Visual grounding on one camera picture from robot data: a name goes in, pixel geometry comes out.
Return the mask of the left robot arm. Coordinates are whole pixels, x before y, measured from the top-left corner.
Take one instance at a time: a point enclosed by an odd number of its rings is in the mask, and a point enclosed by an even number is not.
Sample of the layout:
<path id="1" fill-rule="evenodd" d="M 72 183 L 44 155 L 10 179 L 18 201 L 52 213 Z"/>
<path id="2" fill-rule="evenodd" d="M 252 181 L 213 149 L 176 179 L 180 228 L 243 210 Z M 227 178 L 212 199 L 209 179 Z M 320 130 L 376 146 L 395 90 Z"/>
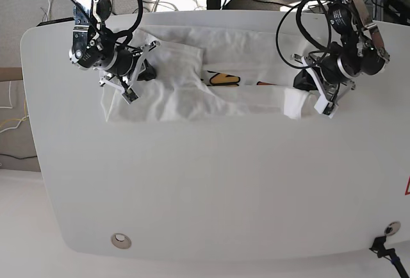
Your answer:
<path id="1" fill-rule="evenodd" d="M 339 42 L 326 44 L 313 38 L 302 23 L 302 9 L 315 1 L 325 16 L 328 32 L 335 31 Z M 340 86 L 354 87 L 360 74 L 375 75 L 390 61 L 378 26 L 372 20 L 363 0 L 302 0 L 295 5 L 295 22 L 300 34 L 315 47 L 307 56 L 295 56 L 300 72 L 293 86 L 304 91 L 324 91 L 324 97 L 335 104 Z"/>

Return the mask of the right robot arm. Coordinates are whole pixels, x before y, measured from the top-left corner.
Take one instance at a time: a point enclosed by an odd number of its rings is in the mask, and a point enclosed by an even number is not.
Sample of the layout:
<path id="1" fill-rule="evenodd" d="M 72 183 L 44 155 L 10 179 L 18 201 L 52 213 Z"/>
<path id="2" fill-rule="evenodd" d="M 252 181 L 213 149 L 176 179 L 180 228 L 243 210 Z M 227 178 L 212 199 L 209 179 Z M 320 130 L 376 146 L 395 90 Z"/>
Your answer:
<path id="1" fill-rule="evenodd" d="M 130 45 L 143 16 L 143 0 L 137 16 L 127 29 L 113 32 L 106 25 L 112 13 L 111 0 L 70 0 L 74 5 L 74 28 L 69 59 L 80 69 L 101 72 L 99 84 L 117 89 L 127 102 L 138 99 L 133 89 L 137 81 L 156 79 L 149 53 L 160 46 L 157 40 L 140 47 Z"/>

